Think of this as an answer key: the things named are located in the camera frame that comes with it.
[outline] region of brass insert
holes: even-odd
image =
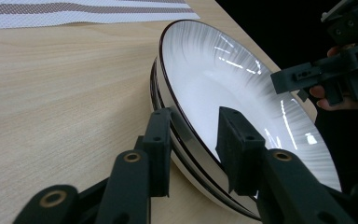
[[[139,161],[140,159],[141,159],[141,155],[139,155],[136,152],[129,153],[124,157],[124,161],[126,162],[136,162]]]
[[[66,192],[57,189],[45,194],[45,196],[43,196],[43,198],[40,200],[39,204],[42,207],[50,208],[62,203],[65,200],[65,198],[66,198]]]
[[[274,152],[274,157],[280,161],[290,161],[292,159],[291,155],[283,151]]]

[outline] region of light wood surface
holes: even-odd
[[[204,21],[278,67],[214,0],[186,0]],[[78,191],[110,175],[145,133],[149,75],[170,21],[0,30],[0,223],[41,189]],[[152,223],[259,223],[213,203],[171,169]]]

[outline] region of striped placemat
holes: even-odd
[[[185,0],[0,0],[0,29],[199,18]]]

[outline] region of black mechanical bracket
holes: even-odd
[[[237,110],[220,107],[216,151],[229,190],[257,197],[264,224],[358,223],[358,185],[351,195],[321,184],[296,154],[266,149]]]
[[[69,185],[43,189],[14,223],[150,223],[150,197],[169,195],[170,124],[171,110],[156,110],[145,135],[138,137],[134,150],[117,156],[108,178],[81,193]]]
[[[302,63],[271,74],[276,93],[297,91],[322,85],[330,105],[343,102],[348,92],[358,101],[358,0],[342,0],[323,14],[332,23],[328,34],[339,46],[354,44],[339,54],[314,63]]]

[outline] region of white plate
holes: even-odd
[[[258,217],[255,198],[227,193],[215,151],[220,106],[240,111],[264,136],[266,148],[297,154],[321,183],[340,190],[329,151],[301,104],[289,92],[277,95],[271,72],[230,36],[199,21],[174,21],[161,35],[153,73],[152,98],[173,111],[181,165],[190,162],[195,179],[224,197],[218,202]]]

